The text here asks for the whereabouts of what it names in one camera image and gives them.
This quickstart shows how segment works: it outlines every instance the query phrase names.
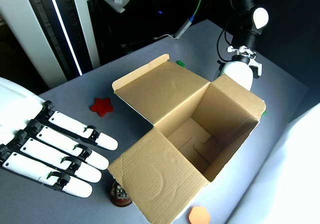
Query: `robotic arm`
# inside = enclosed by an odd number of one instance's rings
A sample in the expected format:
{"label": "robotic arm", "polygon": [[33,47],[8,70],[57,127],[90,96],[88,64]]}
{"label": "robotic arm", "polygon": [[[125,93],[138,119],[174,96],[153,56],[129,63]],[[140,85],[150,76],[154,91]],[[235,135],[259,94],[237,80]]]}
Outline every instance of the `robotic arm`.
{"label": "robotic arm", "polygon": [[221,70],[238,84],[250,91],[253,78],[262,75],[262,64],[256,62],[257,37],[268,24],[266,9],[257,5],[256,0],[230,0],[234,12],[240,17],[240,32],[232,39],[228,53],[234,53]]}
{"label": "robotic arm", "polygon": [[109,150],[115,150],[118,142],[95,126],[54,110],[51,101],[3,78],[0,97],[2,168],[55,190],[89,197],[92,187],[85,181],[98,182],[102,176],[99,170],[107,169],[109,162],[70,137]]}

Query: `red star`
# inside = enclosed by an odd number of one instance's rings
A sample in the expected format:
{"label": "red star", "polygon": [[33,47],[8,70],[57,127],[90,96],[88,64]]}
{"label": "red star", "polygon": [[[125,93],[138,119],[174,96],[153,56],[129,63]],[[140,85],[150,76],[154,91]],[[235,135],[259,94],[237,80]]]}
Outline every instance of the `red star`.
{"label": "red star", "polygon": [[95,104],[90,106],[90,110],[97,112],[100,117],[104,117],[106,113],[114,111],[113,106],[111,105],[110,98],[95,98]]}

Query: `led light strip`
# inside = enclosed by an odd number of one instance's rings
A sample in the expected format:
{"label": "led light strip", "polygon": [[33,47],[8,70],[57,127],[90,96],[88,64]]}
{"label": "led light strip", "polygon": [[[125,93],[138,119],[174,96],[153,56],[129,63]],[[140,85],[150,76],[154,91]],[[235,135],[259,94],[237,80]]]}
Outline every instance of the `led light strip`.
{"label": "led light strip", "polygon": [[68,43],[68,46],[70,48],[70,51],[71,51],[71,54],[72,54],[72,57],[73,57],[73,60],[75,62],[75,65],[76,65],[76,68],[78,69],[78,72],[80,74],[80,76],[82,76],[82,71],[80,69],[80,66],[79,66],[79,63],[78,63],[78,60],[77,60],[77,57],[75,55],[75,52],[74,52],[74,49],[71,45],[71,42],[70,42],[70,39],[69,39],[69,36],[68,36],[68,33],[67,33],[67,30],[66,30],[66,27],[65,27],[65,24],[64,24],[64,21],[62,20],[62,17],[61,17],[61,14],[60,14],[60,11],[58,9],[58,5],[57,5],[57,2],[56,0],[52,0],[52,3],[53,3],[53,6],[54,6],[54,9],[55,9],[55,12],[58,16],[58,19],[59,19],[59,22],[60,22],[60,25],[62,27],[62,30],[63,30],[63,34],[65,36],[65,39],[66,39],[66,42]]}

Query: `gray table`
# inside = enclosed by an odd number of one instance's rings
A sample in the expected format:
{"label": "gray table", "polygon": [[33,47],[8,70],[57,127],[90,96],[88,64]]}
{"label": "gray table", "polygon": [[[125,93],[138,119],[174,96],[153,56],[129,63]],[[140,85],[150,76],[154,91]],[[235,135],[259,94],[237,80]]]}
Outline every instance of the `gray table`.
{"label": "gray table", "polygon": [[[205,20],[192,27],[179,40],[165,38],[127,56],[106,64],[42,94],[61,112],[87,125],[95,125],[116,138],[116,151],[93,147],[110,161],[115,160],[152,127],[139,114],[113,94],[114,80],[135,70],[163,53],[173,61],[182,60],[186,68],[213,80],[219,65],[216,41],[221,28]],[[225,58],[226,47],[221,40]],[[270,150],[304,97],[307,88],[274,63],[258,55],[263,75],[254,80],[252,92],[265,100],[267,115],[224,167],[213,183],[195,199],[194,205],[205,206],[212,223],[225,223],[260,169]],[[101,118],[89,110],[94,97],[110,97],[114,112]],[[17,224],[143,224],[148,223],[135,205],[115,207],[108,198],[113,182],[108,171],[93,184],[92,195],[81,199],[53,191],[35,182],[0,170],[1,223]],[[187,213],[174,222],[188,223]]]}

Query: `cardboard box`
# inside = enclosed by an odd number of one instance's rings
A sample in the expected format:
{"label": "cardboard box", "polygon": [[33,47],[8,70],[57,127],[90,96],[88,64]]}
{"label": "cardboard box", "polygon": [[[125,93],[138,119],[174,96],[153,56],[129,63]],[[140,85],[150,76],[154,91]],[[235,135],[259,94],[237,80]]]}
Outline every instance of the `cardboard box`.
{"label": "cardboard box", "polygon": [[114,92],[153,124],[108,168],[152,224],[168,224],[212,182],[266,105],[228,76],[210,82],[164,54],[116,80]]}

